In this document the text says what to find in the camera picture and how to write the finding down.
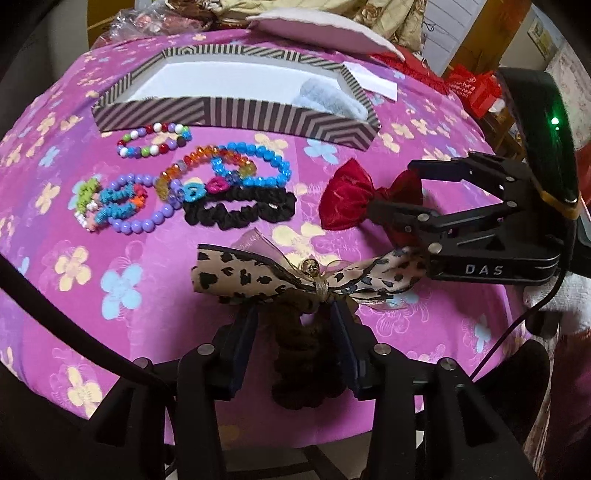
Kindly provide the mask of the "red ribbon bow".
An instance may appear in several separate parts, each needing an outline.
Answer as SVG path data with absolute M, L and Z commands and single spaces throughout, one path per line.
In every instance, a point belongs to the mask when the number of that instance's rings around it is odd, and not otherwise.
M 413 171 L 405 170 L 390 187 L 376 188 L 359 162 L 349 159 L 335 171 L 318 204 L 322 228 L 342 231 L 359 226 L 369 218 L 370 203 L 375 200 L 422 206 L 422 181 Z

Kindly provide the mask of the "leopard print bow scrunchie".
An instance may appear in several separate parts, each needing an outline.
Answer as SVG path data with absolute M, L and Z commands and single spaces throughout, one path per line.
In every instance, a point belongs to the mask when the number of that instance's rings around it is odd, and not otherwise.
M 263 302 L 279 348 L 273 401 L 290 410 L 315 408 L 346 389 L 346 368 L 331 304 L 355 313 L 362 305 L 384 309 L 426 274 L 423 258 L 404 247 L 386 254 L 322 266 L 314 257 L 291 262 L 257 230 L 233 248 L 201 244 L 191 269 L 195 292 L 224 303 Z

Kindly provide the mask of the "white fluffy scrunchie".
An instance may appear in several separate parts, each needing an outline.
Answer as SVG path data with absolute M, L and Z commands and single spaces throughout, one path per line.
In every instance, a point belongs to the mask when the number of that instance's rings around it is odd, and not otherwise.
M 315 78 L 301 85 L 291 102 L 294 107 L 308 108 L 358 121 L 368 120 L 368 110 L 361 102 L 332 84 Z

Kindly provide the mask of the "black scrunchie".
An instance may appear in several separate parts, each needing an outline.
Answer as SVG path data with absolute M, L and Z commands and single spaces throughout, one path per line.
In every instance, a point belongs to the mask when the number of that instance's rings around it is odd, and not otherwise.
M 297 197 L 284 188 L 231 186 L 218 193 L 185 198 L 184 220 L 191 226 L 242 229 L 263 221 L 287 222 L 296 214 Z

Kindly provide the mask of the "wooden shelf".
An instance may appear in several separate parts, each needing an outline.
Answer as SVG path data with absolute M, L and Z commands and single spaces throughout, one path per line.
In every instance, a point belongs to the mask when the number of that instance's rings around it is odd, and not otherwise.
M 477 123 L 496 155 L 517 161 L 525 159 L 526 153 L 520 131 L 507 107 L 497 113 L 487 112 Z

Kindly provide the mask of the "red plastic bag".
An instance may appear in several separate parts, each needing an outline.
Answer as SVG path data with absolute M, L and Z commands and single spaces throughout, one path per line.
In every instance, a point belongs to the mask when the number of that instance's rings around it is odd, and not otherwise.
M 476 119 L 482 118 L 498 99 L 503 98 L 502 88 L 493 71 L 474 74 L 463 65 L 457 65 L 446 77 L 445 84 Z

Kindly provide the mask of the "white paper sheet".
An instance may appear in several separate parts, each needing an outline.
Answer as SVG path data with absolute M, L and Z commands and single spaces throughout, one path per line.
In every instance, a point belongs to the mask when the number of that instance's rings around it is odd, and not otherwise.
M 398 84 L 396 82 L 383 79 L 355 62 L 345 62 L 344 66 L 363 89 L 380 94 L 393 102 L 398 101 Z

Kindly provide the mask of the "red cloth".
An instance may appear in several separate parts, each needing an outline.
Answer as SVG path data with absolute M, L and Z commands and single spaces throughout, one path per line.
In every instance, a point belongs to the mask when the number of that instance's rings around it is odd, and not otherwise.
M 389 66 L 391 69 L 397 70 L 398 72 L 410 76 L 424 85 L 431 87 L 442 95 L 447 96 L 450 94 L 450 89 L 447 87 L 444 80 L 436 75 L 426 63 L 419 60 L 412 52 L 404 50 L 404 60 L 393 52 L 372 54 L 370 56 Z

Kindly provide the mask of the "striped cardboard tray box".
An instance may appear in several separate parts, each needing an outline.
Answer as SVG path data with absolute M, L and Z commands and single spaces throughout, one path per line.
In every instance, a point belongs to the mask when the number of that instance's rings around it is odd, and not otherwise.
M 321 80 L 363 105 L 365 119 L 294 105 Z M 345 64 L 294 50 L 202 44 L 166 48 L 124 74 L 91 108 L 100 131 L 155 121 L 311 138 L 366 151 L 378 115 Z

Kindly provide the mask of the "cream floral quilt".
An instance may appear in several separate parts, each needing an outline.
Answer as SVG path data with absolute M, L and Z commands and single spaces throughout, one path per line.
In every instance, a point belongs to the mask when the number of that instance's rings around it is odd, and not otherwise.
M 286 1 L 165 1 L 181 16 L 225 26 L 245 25 L 266 12 L 297 8 L 324 12 L 355 21 L 411 52 L 423 51 L 423 22 L 427 1 L 412 0 L 286 0 Z

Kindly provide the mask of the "pink floral bed sheet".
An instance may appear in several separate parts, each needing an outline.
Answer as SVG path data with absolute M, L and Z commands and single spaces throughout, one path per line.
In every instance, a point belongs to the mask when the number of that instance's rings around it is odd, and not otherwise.
M 125 174 L 157 175 L 179 157 L 127 160 L 117 156 L 122 133 L 100 133 L 91 106 L 123 74 L 165 47 L 204 44 L 264 45 L 351 61 L 399 85 L 398 100 L 370 93 L 382 128 L 366 152 L 276 133 L 192 129 L 195 146 L 245 142 L 290 162 L 287 188 L 297 196 L 290 222 L 256 227 L 295 265 L 312 257 L 322 265 L 382 254 L 390 242 L 365 222 L 329 232 L 318 220 L 325 184 L 356 158 L 377 187 L 389 186 L 413 159 L 450 160 L 469 151 L 491 152 L 460 100 L 398 71 L 349 55 L 314 51 L 269 36 L 235 30 L 183 34 L 111 44 L 81 55 L 38 96 L 1 141 L 1 253 L 79 326 L 119 354 L 154 363 L 176 359 L 209 341 L 235 314 L 215 297 L 193 292 L 190 268 L 199 243 L 231 246 L 242 231 L 190 227 L 182 212 L 151 233 L 93 234 L 74 217 L 80 186 L 94 176 L 108 184 Z M 362 322 L 381 342 L 411 358 L 457 359 L 472 372 L 507 326 L 522 313 L 521 295 L 501 285 L 420 281 L 387 310 L 361 305 Z M 290 412 L 271 399 L 274 342 L 260 326 L 245 385 L 235 400 L 217 404 L 224 447 L 301 447 L 370 431 L 373 402 L 346 391 L 322 406 Z M 66 347 L 1 292 L 1 361 L 33 391 L 83 418 L 95 413 L 116 377 Z

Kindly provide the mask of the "pale pink pillow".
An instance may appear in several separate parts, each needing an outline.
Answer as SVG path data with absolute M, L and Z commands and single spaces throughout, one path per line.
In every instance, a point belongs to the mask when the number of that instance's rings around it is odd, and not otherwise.
M 278 8 L 246 18 L 249 28 L 325 49 L 360 55 L 391 53 L 406 58 L 394 45 L 370 28 L 336 14 Z

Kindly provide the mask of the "clear plastic bag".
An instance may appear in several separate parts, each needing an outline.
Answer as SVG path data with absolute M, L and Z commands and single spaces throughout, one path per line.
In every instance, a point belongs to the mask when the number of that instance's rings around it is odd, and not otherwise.
M 108 43 L 139 38 L 201 33 L 217 18 L 208 1 L 153 1 L 141 8 L 120 10 L 101 36 Z

